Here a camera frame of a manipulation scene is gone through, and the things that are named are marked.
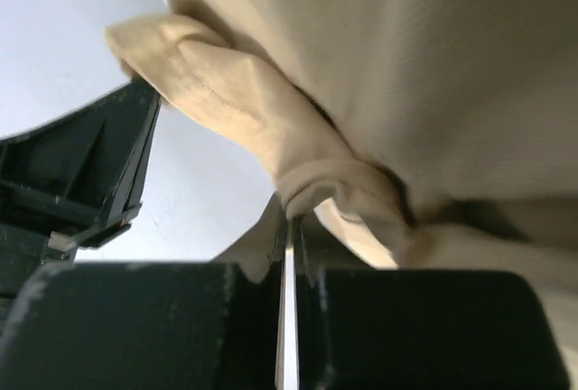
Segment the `beige t shirt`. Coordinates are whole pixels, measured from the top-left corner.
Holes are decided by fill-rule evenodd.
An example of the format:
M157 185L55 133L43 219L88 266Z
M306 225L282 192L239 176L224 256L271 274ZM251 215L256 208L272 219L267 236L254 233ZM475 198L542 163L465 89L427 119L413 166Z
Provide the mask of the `beige t shirt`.
M168 0L123 70L375 267L504 269L577 361L577 0Z

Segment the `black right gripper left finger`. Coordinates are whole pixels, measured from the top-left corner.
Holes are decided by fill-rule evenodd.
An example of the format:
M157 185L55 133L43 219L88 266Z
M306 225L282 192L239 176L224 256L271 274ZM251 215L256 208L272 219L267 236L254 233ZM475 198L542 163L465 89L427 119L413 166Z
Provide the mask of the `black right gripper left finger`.
M203 264L47 265L1 339L4 389L272 389L284 220Z

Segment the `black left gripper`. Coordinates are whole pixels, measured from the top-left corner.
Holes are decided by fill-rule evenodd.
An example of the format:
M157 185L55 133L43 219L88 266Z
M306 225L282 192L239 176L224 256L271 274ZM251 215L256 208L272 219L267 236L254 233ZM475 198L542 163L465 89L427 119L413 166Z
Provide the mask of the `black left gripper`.
M142 208L161 100L136 79L1 141L1 296L127 232Z

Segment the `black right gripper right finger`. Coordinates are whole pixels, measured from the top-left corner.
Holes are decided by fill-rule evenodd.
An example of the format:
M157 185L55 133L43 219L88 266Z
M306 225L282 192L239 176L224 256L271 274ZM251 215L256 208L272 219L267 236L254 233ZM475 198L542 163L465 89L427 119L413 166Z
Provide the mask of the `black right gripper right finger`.
M316 218L292 224L302 389L567 389L530 285L505 272L377 270Z

